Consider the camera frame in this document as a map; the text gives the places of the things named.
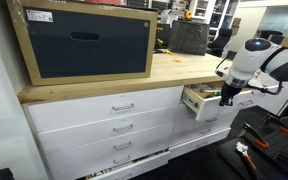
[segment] red object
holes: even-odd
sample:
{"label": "red object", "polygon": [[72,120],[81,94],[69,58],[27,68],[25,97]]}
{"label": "red object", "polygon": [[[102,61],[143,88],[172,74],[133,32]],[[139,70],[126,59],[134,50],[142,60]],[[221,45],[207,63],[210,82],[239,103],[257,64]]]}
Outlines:
{"label": "red object", "polygon": [[288,134],[288,129],[284,128],[284,127],[280,127],[280,130],[285,132],[286,134]]}
{"label": "red object", "polygon": [[264,144],[264,143],[262,143],[262,142],[261,142],[260,140],[258,140],[258,139],[255,139],[255,144],[259,145],[259,146],[260,146],[261,148],[263,148],[263,149],[267,149],[268,146],[269,146],[268,143]]}

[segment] cutout handle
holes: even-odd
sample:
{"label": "cutout handle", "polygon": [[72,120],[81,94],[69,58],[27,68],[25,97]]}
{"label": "cutout handle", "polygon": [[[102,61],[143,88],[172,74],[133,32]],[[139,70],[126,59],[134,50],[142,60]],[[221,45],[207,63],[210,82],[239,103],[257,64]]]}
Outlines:
{"label": "cutout handle", "polygon": [[71,37],[74,40],[80,40],[80,41],[100,40],[100,35],[98,33],[72,32]]}

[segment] dark gray panel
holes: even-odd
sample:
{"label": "dark gray panel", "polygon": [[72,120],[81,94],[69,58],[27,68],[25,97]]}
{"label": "dark gray panel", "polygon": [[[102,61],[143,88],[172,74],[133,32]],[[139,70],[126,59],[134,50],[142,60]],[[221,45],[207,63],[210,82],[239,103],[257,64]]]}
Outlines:
{"label": "dark gray panel", "polygon": [[54,20],[26,17],[42,78],[145,72],[150,21],[35,10],[52,12]]}
{"label": "dark gray panel", "polygon": [[169,50],[179,53],[205,55],[209,25],[173,21]]}

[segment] pliers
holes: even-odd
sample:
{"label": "pliers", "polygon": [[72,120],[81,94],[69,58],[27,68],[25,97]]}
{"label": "pliers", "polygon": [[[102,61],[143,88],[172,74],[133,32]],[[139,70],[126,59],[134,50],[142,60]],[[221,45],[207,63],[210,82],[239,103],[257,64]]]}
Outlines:
{"label": "pliers", "polygon": [[256,168],[251,157],[247,154],[248,146],[238,142],[235,149],[241,154],[241,159],[251,174],[252,179],[264,180],[262,173]]}

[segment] wooden frame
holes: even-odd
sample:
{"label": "wooden frame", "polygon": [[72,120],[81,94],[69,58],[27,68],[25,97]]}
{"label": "wooden frame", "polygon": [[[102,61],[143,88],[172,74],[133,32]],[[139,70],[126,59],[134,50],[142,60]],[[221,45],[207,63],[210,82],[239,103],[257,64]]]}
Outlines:
{"label": "wooden frame", "polygon": [[[9,11],[12,17],[16,35],[24,56],[24,60],[34,86],[53,85],[53,84],[68,84],[103,80],[130,79],[150,77],[151,65],[153,58],[153,49],[155,44],[155,34],[157,25],[157,12],[141,9],[131,9],[127,7],[118,7],[111,5],[89,4],[81,2],[51,2],[49,0],[7,0]],[[27,24],[24,18],[23,6],[32,8],[47,8],[53,10],[63,10],[70,12],[81,12],[89,14],[100,14],[106,16],[125,17],[140,20],[149,20],[150,36],[148,41],[147,59],[145,72],[126,73],[126,74],[109,74],[109,75],[89,75],[89,76],[74,76],[74,77],[59,77],[59,78],[42,78],[36,62],[34,50],[30,41],[27,30]]]}

